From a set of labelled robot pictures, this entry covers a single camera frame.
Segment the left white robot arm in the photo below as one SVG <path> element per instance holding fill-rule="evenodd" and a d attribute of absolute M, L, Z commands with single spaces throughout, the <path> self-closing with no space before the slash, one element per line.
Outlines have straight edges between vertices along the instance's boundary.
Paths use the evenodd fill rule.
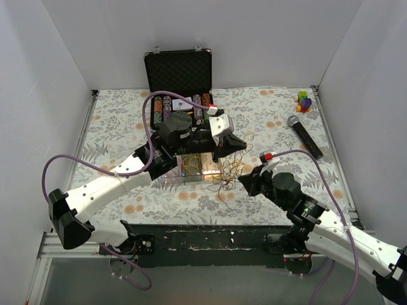
<path fill-rule="evenodd" d="M 174 169 L 178 156 L 210 153 L 213 162 L 217 162 L 246 149 L 246 142 L 233 131 L 231 118 L 222 112 L 193 129 L 191 116 L 176 111 L 149 136 L 145 145 L 113 168 L 109 175 L 67 192 L 52 191 L 48 195 L 49 214 L 63 248 L 71 250 L 92 241 L 129 254 L 135 248 L 129 225 L 123 220 L 100 219 L 96 213 L 133 188 L 148 185 Z"/>

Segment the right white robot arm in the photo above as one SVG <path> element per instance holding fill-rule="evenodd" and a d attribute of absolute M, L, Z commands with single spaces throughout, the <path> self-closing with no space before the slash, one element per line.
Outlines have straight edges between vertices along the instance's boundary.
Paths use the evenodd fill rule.
<path fill-rule="evenodd" d="M 318 252 L 355 270 L 375 283 L 376 289 L 395 304 L 406 304 L 406 249 L 390 245 L 367 232 L 344 225 L 331 209 L 306 195 L 290 173 L 256 167 L 239 177 L 249 196 L 262 194 L 286 212 L 300 230 L 287 239 L 294 252 Z"/>

